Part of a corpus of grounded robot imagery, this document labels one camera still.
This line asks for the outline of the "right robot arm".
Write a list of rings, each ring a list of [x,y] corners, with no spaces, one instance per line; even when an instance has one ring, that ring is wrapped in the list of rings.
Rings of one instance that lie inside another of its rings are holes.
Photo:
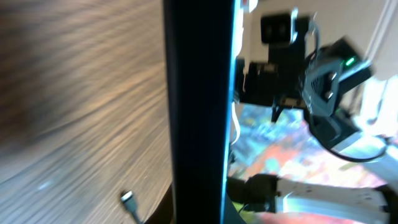
[[[373,71],[345,38],[315,44],[305,40],[265,40],[266,62],[236,61],[234,104],[261,106],[269,112],[259,125],[272,142],[306,126],[311,140],[327,153],[365,168],[384,180],[376,188],[308,184],[276,174],[227,180],[229,198],[254,212],[304,212],[359,222],[397,222],[397,144],[375,125],[391,109],[385,90],[367,88],[359,115],[340,103],[352,89],[368,86]]]

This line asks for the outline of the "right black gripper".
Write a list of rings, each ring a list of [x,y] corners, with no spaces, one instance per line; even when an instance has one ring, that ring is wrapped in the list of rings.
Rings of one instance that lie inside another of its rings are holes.
[[[248,66],[243,58],[237,58],[234,101],[271,108],[272,121],[277,121],[283,110],[304,109],[297,85],[305,53],[305,47],[270,48],[268,61]]]

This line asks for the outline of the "Samsung Galaxy smartphone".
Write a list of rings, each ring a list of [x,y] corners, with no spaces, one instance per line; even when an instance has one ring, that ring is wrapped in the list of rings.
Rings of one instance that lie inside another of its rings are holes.
[[[234,0],[165,0],[174,220],[223,223],[226,204]]]

